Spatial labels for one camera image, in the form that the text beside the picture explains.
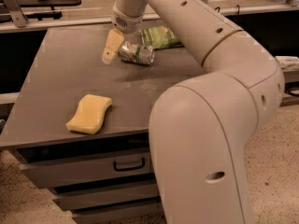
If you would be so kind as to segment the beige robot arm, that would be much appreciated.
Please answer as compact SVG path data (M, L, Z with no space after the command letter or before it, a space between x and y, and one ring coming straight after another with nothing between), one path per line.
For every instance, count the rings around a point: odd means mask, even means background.
M152 7L205 70L166 90L149 118L149 146L167 224L254 224L244 164L248 140L277 111L275 58L201 0L116 0L125 33Z

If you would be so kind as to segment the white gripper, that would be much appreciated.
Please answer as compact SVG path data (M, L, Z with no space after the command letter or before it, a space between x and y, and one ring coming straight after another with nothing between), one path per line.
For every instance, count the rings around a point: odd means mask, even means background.
M128 11L113 6L111 17L112 24L115 27L111 29L107 36L107 42L102 54L102 62L111 64L112 60L118 53L121 44L124 41L124 35L134 33L144 17L144 7L132 6Z

